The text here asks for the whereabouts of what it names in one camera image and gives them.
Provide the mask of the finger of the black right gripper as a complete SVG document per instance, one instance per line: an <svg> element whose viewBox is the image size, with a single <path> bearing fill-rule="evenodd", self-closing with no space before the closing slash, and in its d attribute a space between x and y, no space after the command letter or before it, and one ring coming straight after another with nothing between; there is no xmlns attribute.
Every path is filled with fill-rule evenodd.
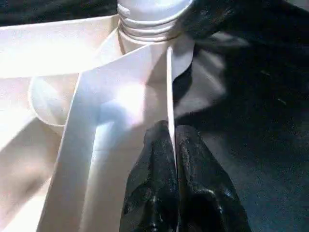
<svg viewBox="0 0 309 232"><path fill-rule="evenodd" d="M194 0L174 28L201 41L231 27L244 11L244 0Z"/></svg>

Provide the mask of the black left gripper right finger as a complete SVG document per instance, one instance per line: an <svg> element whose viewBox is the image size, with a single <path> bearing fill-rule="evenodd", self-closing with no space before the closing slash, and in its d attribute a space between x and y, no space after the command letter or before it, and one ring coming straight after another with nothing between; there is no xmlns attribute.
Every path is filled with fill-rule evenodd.
<svg viewBox="0 0 309 232"><path fill-rule="evenodd" d="M180 231L250 232L236 189L198 131L175 130L180 181Z"/></svg>

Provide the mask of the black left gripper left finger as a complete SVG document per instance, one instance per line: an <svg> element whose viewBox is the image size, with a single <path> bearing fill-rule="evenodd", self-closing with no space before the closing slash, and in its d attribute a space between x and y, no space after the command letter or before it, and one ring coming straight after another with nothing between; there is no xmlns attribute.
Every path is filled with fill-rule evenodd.
<svg viewBox="0 0 309 232"><path fill-rule="evenodd" d="M149 128L126 183L119 230L174 232L178 226L179 190L168 122Z"/></svg>

